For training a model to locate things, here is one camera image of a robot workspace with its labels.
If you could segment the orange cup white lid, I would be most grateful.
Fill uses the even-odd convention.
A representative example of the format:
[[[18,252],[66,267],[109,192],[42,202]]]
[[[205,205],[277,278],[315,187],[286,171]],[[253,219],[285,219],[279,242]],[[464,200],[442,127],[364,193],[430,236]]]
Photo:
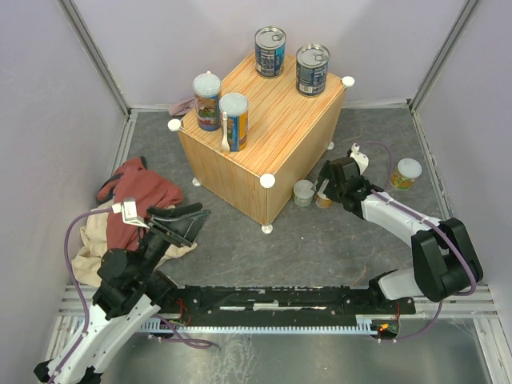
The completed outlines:
[[[315,204],[317,207],[326,209],[332,206],[332,203],[332,200],[326,196],[325,190],[320,190],[316,193]]]

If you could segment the tall yellow drink can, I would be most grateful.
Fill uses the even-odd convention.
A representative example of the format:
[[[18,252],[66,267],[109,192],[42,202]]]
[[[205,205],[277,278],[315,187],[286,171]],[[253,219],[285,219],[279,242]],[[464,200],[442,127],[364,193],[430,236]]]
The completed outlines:
[[[249,101],[240,93],[228,93],[221,97],[220,102],[221,116],[222,112],[228,115],[228,141],[230,152],[238,152],[245,148],[248,135],[248,112]]]

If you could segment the tall can cartoon label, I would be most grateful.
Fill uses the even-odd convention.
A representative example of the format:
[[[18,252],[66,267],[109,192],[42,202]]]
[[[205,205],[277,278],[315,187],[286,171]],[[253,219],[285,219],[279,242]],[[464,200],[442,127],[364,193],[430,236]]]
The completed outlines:
[[[221,85],[219,77],[210,71],[193,80],[196,117],[199,127],[205,131],[215,131],[220,127]]]

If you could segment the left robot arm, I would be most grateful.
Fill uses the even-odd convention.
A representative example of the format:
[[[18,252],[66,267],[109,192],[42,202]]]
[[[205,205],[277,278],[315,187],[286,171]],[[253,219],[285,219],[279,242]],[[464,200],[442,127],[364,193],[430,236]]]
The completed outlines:
[[[101,260],[99,288],[84,303],[84,321],[69,344],[34,374],[42,383],[99,383],[112,358],[141,325],[159,311],[172,310],[181,294],[157,269],[170,246],[192,245],[211,212],[200,203],[154,206],[138,230],[136,250],[109,249]]]

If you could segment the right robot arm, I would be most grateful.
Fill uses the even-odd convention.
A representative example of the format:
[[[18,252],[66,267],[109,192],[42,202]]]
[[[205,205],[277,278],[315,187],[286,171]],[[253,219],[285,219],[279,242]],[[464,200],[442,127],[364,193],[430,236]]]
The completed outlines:
[[[325,161],[316,187],[345,211],[387,230],[411,249],[410,269],[381,275],[378,286],[368,291],[373,311],[385,313],[400,298],[424,296],[440,302],[476,291],[483,270],[460,220],[432,218],[400,203],[364,177],[352,157]]]

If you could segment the blue Progresso soup can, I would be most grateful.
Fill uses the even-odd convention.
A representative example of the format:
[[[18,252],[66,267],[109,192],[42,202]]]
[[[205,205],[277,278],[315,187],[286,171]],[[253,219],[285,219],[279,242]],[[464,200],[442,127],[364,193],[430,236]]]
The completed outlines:
[[[275,26],[265,26],[254,36],[255,68],[265,78],[278,77],[285,59],[286,33]]]

